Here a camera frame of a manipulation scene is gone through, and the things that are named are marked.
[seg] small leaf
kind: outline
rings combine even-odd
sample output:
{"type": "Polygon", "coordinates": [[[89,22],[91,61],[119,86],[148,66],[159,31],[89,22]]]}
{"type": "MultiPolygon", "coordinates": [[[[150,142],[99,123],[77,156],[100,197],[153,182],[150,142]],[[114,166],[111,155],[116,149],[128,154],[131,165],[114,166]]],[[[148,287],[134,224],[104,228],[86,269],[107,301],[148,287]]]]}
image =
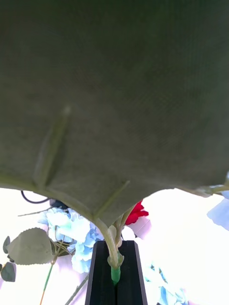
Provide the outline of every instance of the small leaf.
{"type": "Polygon", "coordinates": [[[8,253],[8,250],[7,250],[7,246],[10,244],[10,237],[7,236],[7,238],[5,239],[4,243],[3,243],[3,251],[5,254],[8,253]]]}
{"type": "Polygon", "coordinates": [[[16,264],[45,264],[53,259],[52,246],[47,233],[32,228],[19,234],[8,246],[10,257],[16,264]]]}
{"type": "Polygon", "coordinates": [[[7,262],[1,271],[1,277],[6,282],[15,282],[15,271],[13,264],[7,262]]]}

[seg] red flower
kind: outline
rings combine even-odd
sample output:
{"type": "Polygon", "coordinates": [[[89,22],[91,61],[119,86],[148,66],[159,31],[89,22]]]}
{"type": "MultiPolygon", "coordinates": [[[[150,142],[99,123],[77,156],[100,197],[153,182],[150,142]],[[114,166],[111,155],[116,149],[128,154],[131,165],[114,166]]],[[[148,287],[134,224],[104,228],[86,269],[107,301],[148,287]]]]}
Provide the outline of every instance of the red flower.
{"type": "Polygon", "coordinates": [[[133,208],[132,212],[129,214],[125,224],[134,224],[139,217],[142,216],[148,216],[149,213],[147,211],[142,211],[144,209],[144,206],[141,204],[142,201],[136,204],[136,206],[133,208]]]}

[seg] twig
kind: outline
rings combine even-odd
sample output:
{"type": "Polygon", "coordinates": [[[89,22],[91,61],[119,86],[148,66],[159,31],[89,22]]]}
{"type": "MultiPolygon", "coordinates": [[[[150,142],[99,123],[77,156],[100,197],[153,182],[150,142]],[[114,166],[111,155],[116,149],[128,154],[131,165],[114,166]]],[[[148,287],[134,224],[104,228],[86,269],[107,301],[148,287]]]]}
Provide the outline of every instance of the twig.
{"type": "Polygon", "coordinates": [[[48,208],[48,209],[46,209],[46,210],[38,211],[38,212],[33,212],[33,213],[29,213],[29,214],[18,215],[18,217],[27,216],[27,215],[39,214],[39,213],[41,213],[41,212],[45,212],[45,211],[48,211],[48,210],[50,210],[50,209],[52,209],[52,207],[50,207],[50,208],[48,208]]]}
{"type": "Polygon", "coordinates": [[[71,301],[75,298],[75,296],[78,294],[78,292],[81,290],[81,288],[83,287],[83,285],[87,282],[89,278],[89,273],[87,274],[86,278],[80,283],[79,286],[77,286],[75,292],[73,293],[73,295],[70,297],[70,299],[67,301],[67,303],[65,305],[69,305],[71,303],[71,301]]]}

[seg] black cable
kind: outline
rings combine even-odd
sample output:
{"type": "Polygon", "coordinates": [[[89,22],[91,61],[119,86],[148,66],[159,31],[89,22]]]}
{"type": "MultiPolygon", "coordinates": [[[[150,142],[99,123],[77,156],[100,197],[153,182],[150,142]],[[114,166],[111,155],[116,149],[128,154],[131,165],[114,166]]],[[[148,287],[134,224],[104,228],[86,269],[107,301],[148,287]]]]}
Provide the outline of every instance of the black cable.
{"type": "Polygon", "coordinates": [[[27,202],[29,202],[29,203],[37,204],[37,203],[44,203],[44,202],[49,201],[49,198],[43,199],[43,200],[41,200],[41,201],[32,201],[32,200],[29,200],[29,199],[25,196],[24,191],[21,191],[21,195],[22,195],[22,197],[23,197],[27,202]]]}

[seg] green stem tip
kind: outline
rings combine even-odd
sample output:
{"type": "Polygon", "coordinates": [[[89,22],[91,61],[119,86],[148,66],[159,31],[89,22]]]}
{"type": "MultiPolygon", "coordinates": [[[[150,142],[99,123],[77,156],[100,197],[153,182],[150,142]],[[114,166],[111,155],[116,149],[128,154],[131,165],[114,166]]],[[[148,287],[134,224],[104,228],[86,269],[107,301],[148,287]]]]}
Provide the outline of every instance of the green stem tip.
{"type": "Polygon", "coordinates": [[[121,276],[120,267],[118,267],[117,269],[114,269],[113,267],[111,267],[111,279],[115,286],[118,284],[118,282],[120,280],[120,276],[121,276]]]}

